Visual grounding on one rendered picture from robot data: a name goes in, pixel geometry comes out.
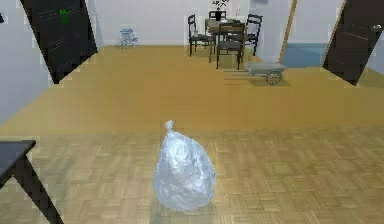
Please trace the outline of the small pale blue stool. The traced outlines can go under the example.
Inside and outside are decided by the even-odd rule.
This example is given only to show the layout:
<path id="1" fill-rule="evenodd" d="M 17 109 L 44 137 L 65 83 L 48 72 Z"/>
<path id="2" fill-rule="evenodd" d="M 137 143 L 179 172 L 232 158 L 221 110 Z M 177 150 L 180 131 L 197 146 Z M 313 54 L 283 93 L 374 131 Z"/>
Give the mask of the small pale blue stool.
<path id="1" fill-rule="evenodd" d="M 128 46 L 128 45 L 132 45 L 133 47 L 136 46 L 138 38 L 135 36 L 132 28 L 122 29 L 120 31 L 120 34 L 121 34 L 120 46 L 122 48 L 124 48 L 125 46 Z"/>

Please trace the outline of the clear tied plastic bag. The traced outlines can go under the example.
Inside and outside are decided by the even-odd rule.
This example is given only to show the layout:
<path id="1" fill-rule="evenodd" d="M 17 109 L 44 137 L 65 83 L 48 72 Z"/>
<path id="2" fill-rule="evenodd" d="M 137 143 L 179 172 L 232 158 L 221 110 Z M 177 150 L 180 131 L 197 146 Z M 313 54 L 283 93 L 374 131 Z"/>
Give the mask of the clear tied plastic bag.
<path id="1" fill-rule="evenodd" d="M 153 186 L 159 202 L 176 211 L 193 211 L 214 197 L 216 173 L 200 143 L 173 129 L 174 120 L 161 144 Z"/>

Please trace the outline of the grey wheeled cart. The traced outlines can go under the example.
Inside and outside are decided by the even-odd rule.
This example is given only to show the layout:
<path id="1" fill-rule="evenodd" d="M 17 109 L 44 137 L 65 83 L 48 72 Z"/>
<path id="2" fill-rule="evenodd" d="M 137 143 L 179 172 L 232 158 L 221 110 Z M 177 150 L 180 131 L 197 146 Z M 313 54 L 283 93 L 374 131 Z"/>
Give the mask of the grey wheeled cart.
<path id="1" fill-rule="evenodd" d="M 286 67 L 279 62 L 247 62 L 245 68 L 228 69 L 228 72 L 235 72 L 236 76 L 261 76 L 269 85 L 277 85 L 282 80 L 282 73 Z"/>

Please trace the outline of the black vase with plant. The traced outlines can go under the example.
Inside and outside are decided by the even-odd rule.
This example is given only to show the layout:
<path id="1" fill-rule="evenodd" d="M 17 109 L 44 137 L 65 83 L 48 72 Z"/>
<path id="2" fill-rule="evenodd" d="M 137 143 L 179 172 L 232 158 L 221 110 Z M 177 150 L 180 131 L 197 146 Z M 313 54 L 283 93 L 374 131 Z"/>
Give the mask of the black vase with plant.
<path id="1" fill-rule="evenodd" d="M 229 0 L 212 0 L 212 4 L 216 7 L 215 11 L 225 11 L 224 7 L 227 6 L 228 2 Z"/>

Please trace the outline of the brown dining table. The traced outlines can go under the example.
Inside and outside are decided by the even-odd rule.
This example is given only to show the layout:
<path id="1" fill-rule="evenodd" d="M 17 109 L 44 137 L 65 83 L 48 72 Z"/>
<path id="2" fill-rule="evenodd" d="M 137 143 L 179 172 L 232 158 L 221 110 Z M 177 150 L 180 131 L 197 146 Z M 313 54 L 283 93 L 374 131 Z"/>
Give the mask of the brown dining table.
<path id="1" fill-rule="evenodd" d="M 208 33 L 211 34 L 211 33 L 214 33 L 216 35 L 216 45 L 218 43 L 218 29 L 219 29 L 219 24 L 220 23 L 226 23 L 226 22 L 234 22 L 233 20 L 228 20 L 228 21 L 216 21 L 216 20 L 210 20 L 210 19 L 207 19 L 206 20 L 206 25 L 207 25 L 207 29 L 208 29 Z M 209 52 L 209 61 L 212 61 L 212 56 L 213 55 L 216 55 L 216 52 L 214 54 L 210 54 Z"/>

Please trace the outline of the black room door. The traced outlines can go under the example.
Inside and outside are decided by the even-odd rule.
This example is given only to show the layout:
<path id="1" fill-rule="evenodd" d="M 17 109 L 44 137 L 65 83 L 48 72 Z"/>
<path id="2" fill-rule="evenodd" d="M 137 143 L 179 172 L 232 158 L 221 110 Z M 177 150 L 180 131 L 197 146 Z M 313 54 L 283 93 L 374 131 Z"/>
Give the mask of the black room door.
<path id="1" fill-rule="evenodd" d="M 345 0 L 322 67 L 356 85 L 384 31 L 384 0 Z"/>
<path id="2" fill-rule="evenodd" d="M 98 52 L 85 0 L 20 0 L 54 84 Z"/>

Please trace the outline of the black dining chair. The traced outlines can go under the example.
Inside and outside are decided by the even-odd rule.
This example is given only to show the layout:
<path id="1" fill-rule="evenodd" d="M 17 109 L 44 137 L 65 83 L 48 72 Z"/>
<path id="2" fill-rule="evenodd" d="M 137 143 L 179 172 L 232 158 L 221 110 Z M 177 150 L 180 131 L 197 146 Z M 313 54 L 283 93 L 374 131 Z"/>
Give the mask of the black dining chair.
<path id="1" fill-rule="evenodd" d="M 196 27 L 196 15 L 192 14 L 187 18 L 188 24 L 188 43 L 189 43 L 189 56 L 192 56 L 192 51 L 197 50 L 197 46 L 201 45 L 203 47 L 210 48 L 210 54 L 216 52 L 216 35 L 211 34 L 202 34 L 197 30 Z"/>
<path id="2" fill-rule="evenodd" d="M 220 56 L 223 55 L 223 51 L 226 51 L 226 55 L 228 55 L 229 52 L 235 52 L 237 68 L 240 68 L 240 63 L 242 62 L 243 57 L 244 42 L 244 23 L 220 23 L 218 29 L 218 43 L 216 45 L 216 68 L 219 68 L 219 60 Z"/>
<path id="3" fill-rule="evenodd" d="M 263 17 L 256 14 L 249 14 L 247 17 L 247 38 L 246 42 L 253 46 L 253 55 L 256 55 L 258 40 L 261 31 Z"/>
<path id="4" fill-rule="evenodd" d="M 225 11 L 210 11 L 208 14 L 210 19 L 215 19 L 216 21 L 220 21 L 221 19 L 226 18 Z"/>

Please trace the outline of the black table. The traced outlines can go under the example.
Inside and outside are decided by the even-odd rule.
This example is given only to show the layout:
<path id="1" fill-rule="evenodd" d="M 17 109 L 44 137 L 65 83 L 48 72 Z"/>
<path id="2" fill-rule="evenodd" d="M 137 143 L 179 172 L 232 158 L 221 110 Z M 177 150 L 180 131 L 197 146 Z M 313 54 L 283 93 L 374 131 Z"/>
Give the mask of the black table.
<path id="1" fill-rule="evenodd" d="M 35 140 L 0 141 L 0 189 L 14 178 L 50 224 L 64 224 L 27 154 Z"/>

